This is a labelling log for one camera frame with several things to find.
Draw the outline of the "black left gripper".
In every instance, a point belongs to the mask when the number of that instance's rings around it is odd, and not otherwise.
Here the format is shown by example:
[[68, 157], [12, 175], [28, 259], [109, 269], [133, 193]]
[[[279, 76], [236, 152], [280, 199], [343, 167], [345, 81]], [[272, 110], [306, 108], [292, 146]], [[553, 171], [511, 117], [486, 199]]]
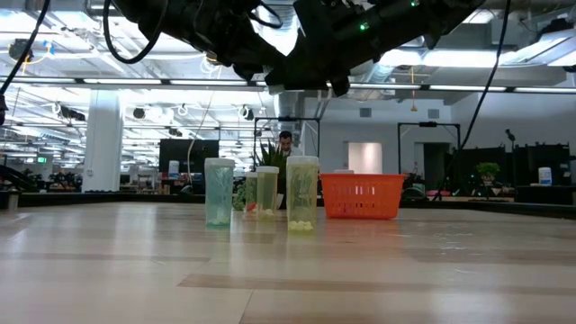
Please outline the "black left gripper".
[[253, 27], [257, 22], [278, 29], [261, 19], [256, 9], [270, 8], [263, 0], [183, 0], [183, 40], [218, 63], [232, 67], [249, 81], [255, 74], [271, 71], [285, 62], [285, 55], [264, 40]]

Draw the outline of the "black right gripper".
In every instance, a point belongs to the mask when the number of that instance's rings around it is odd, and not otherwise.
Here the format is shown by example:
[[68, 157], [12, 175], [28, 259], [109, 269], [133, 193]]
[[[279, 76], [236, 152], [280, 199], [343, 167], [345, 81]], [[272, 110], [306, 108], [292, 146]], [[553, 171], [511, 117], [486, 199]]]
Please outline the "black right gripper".
[[296, 0], [300, 22], [296, 43], [266, 75], [273, 90], [326, 90], [337, 96], [349, 87], [351, 70], [373, 64], [381, 55], [377, 35], [379, 4], [370, 7], [353, 0]]

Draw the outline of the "blue-tinted white-capped pill bottle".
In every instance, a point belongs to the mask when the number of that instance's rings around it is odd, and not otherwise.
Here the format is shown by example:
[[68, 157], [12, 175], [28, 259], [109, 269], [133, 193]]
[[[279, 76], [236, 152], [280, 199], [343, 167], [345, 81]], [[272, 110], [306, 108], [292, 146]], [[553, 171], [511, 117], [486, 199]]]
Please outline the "blue-tinted white-capped pill bottle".
[[235, 162], [209, 157], [204, 163], [205, 210], [208, 227], [229, 227], [232, 215]]

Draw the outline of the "orange plastic basket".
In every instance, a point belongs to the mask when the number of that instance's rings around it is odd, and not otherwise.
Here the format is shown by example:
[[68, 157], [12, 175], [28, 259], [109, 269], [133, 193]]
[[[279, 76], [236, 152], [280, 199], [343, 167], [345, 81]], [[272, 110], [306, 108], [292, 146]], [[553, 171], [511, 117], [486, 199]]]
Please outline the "orange plastic basket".
[[404, 175], [321, 174], [328, 218], [392, 220], [398, 216]]

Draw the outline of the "person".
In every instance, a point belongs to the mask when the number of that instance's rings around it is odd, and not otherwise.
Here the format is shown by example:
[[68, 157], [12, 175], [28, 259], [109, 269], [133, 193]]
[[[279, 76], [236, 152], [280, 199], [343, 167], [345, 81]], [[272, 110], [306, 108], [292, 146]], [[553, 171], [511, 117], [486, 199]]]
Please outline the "person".
[[288, 130], [283, 130], [279, 134], [279, 145], [283, 154], [289, 156], [302, 156], [302, 151], [294, 145], [293, 135]]

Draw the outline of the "yellow hanging pendant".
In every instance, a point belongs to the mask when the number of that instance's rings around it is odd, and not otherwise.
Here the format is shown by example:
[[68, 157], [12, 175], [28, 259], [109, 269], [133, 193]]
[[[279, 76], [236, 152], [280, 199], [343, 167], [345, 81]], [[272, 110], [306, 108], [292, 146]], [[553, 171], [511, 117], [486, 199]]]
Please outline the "yellow hanging pendant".
[[[410, 70], [409, 70], [409, 75], [410, 75], [410, 82], [411, 82], [413, 85], [416, 84], [416, 82], [415, 82], [415, 73], [414, 73], [414, 72], [415, 72], [415, 71], [414, 71], [414, 66], [411, 66], [411, 67], [410, 67]], [[410, 108], [410, 110], [411, 110], [412, 112], [417, 112], [417, 111], [418, 111], [418, 107], [416, 106], [416, 99], [417, 99], [416, 92], [417, 92], [417, 89], [418, 89], [418, 88], [419, 88], [419, 86], [417, 85], [416, 88], [413, 88], [413, 89], [411, 90], [411, 108]]]

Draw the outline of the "white door panel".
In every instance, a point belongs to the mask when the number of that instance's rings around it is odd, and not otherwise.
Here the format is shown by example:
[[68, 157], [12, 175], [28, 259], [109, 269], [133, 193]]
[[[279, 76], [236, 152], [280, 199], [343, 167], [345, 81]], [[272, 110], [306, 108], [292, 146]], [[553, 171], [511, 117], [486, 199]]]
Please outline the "white door panel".
[[355, 174], [383, 172], [383, 146], [377, 142], [349, 142], [348, 168]]

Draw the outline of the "potted green succulent plant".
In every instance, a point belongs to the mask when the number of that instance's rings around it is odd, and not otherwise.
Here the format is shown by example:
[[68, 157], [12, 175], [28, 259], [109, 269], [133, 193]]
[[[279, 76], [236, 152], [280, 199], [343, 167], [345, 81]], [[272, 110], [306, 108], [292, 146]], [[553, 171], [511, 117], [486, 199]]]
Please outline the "potted green succulent plant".
[[[285, 208], [285, 198], [286, 198], [286, 162], [287, 156], [283, 154], [281, 149], [271, 142], [265, 146], [260, 143], [261, 154], [257, 158], [258, 167], [278, 167], [279, 175], [277, 181], [277, 193], [279, 203], [278, 208]], [[245, 182], [247, 173], [243, 178], [241, 178], [237, 183], [235, 183], [232, 207], [235, 211], [244, 211], [246, 207], [245, 202]]]

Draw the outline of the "black monitor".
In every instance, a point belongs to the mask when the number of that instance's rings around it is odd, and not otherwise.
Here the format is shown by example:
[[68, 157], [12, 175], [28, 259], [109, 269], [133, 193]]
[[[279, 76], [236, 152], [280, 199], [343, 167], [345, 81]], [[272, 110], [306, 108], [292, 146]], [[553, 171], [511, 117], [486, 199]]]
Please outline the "black monitor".
[[177, 161], [179, 173], [202, 173], [206, 158], [217, 158], [220, 143], [213, 139], [162, 139], [159, 142], [158, 168], [169, 172], [169, 163]]

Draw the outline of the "white pillar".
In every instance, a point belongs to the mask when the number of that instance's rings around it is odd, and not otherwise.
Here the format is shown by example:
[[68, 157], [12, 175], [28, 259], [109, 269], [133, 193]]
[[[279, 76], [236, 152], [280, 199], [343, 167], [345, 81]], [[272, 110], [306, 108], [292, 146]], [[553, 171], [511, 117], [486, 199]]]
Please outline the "white pillar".
[[90, 92], [83, 192], [119, 190], [124, 112], [118, 91]]

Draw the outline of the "black partition panel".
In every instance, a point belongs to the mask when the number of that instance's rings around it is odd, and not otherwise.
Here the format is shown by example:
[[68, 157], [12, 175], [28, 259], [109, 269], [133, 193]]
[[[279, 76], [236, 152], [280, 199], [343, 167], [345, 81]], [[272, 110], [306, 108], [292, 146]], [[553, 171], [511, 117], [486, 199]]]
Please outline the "black partition panel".
[[[576, 156], [569, 144], [537, 142], [534, 146], [516, 146], [514, 153], [518, 203], [576, 205], [576, 182], [572, 180]], [[552, 185], [538, 183], [539, 167], [552, 169]]]
[[507, 152], [504, 147], [464, 149], [454, 163], [453, 188], [459, 195], [481, 195], [488, 189], [476, 171], [476, 166], [482, 162], [497, 163], [500, 171], [496, 175], [494, 186], [507, 182]]

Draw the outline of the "small potted green plant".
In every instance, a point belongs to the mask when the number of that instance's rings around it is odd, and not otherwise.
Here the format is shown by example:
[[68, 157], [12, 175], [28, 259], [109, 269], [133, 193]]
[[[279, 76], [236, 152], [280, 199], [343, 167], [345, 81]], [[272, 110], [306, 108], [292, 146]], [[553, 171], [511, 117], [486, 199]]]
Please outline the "small potted green plant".
[[497, 163], [482, 162], [476, 166], [476, 171], [481, 177], [485, 186], [493, 185], [496, 175], [500, 172], [500, 166]]

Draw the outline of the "black ceiling device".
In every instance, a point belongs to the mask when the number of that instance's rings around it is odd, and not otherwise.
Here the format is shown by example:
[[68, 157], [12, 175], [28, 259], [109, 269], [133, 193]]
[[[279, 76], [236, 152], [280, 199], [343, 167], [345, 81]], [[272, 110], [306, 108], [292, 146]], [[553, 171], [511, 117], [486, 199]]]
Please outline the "black ceiling device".
[[26, 53], [25, 62], [32, 62], [34, 59], [32, 49], [26, 50], [28, 41], [26, 39], [15, 39], [8, 47], [8, 55], [11, 59], [19, 59], [23, 53]]

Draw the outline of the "black gantry frame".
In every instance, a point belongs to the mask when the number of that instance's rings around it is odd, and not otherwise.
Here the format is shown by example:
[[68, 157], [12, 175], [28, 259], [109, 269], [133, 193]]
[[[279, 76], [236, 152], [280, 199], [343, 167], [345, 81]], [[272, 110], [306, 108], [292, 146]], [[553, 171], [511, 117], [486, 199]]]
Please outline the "black gantry frame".
[[[435, 129], [439, 128], [446, 131], [452, 137], [448, 142], [422, 142], [414, 141], [413, 143], [413, 163], [404, 164], [402, 162], [403, 138], [409, 131], [415, 128]], [[461, 126], [459, 123], [443, 123], [437, 121], [420, 121], [420, 122], [398, 122], [397, 123], [397, 159], [398, 172], [408, 172], [418, 175], [428, 184], [433, 185], [446, 175], [446, 155], [453, 150], [458, 150], [462, 146]]]
[[315, 152], [316, 152], [316, 156], [317, 158], [320, 158], [320, 118], [306, 118], [306, 117], [291, 117], [291, 116], [281, 116], [281, 117], [256, 117], [253, 120], [254, 126], [253, 126], [253, 152], [252, 152], [252, 158], [253, 158], [253, 168], [257, 167], [257, 144], [259, 143], [258, 141], [258, 137], [260, 136], [260, 132], [263, 131], [266, 126], [262, 126], [259, 127], [258, 123], [260, 121], [265, 121], [266, 123], [269, 122], [278, 122], [278, 123], [282, 123], [282, 122], [289, 122], [289, 123], [296, 123], [296, 122], [302, 122], [305, 126], [308, 125], [308, 122], [316, 122], [317, 127], [315, 129], [313, 129], [311, 126], [309, 127], [309, 129], [312, 132], [316, 133], [317, 139], [315, 141]]

